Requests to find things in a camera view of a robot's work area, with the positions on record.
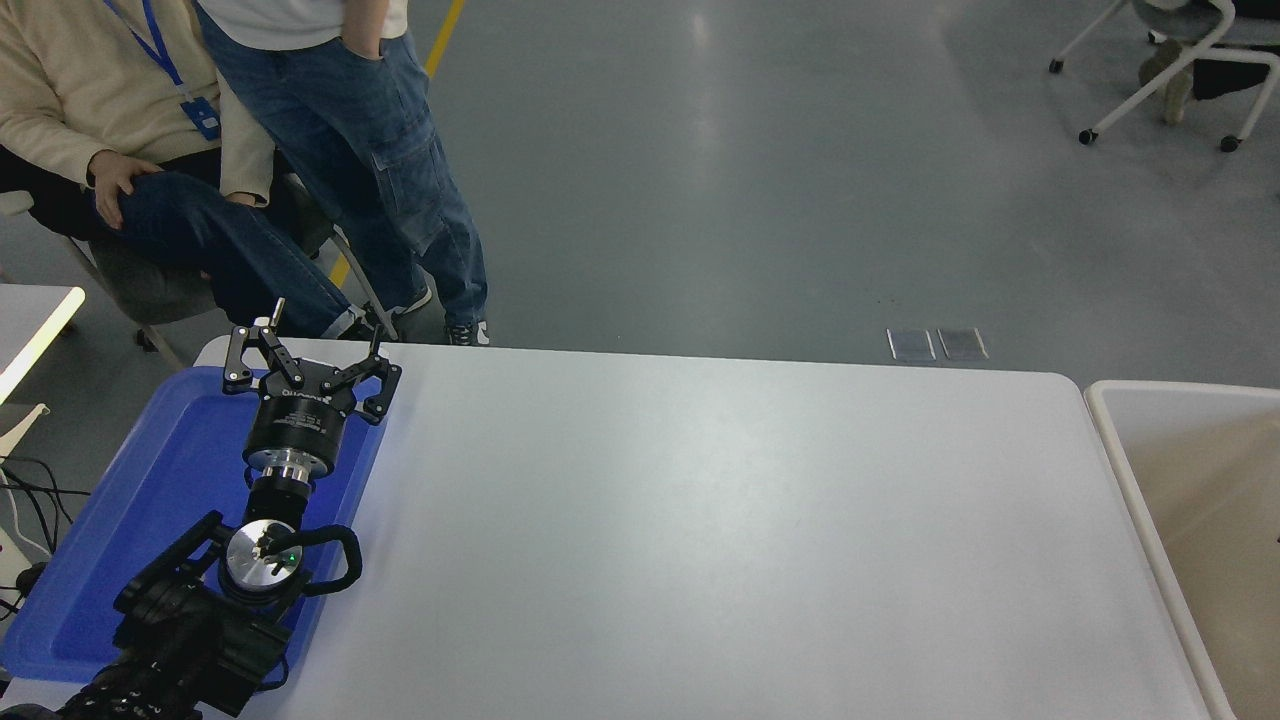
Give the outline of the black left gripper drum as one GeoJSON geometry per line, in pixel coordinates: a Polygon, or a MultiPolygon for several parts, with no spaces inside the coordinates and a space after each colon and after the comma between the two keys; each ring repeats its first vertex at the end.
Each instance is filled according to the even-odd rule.
{"type": "Polygon", "coordinates": [[[357,380],[343,370],[303,359],[303,384],[274,369],[259,378],[260,405],[250,428],[243,460],[252,468],[287,462],[333,468],[340,454],[346,419],[355,410],[357,380]]]}

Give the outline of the seated person's right hand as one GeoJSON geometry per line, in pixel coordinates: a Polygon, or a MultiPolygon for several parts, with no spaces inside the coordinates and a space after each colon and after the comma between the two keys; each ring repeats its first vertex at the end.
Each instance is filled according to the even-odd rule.
{"type": "Polygon", "coordinates": [[[164,169],[155,163],[110,149],[93,154],[87,164],[87,177],[92,181],[95,211],[108,228],[123,229],[120,196],[128,197],[134,193],[134,178],[161,172],[164,169]]]}

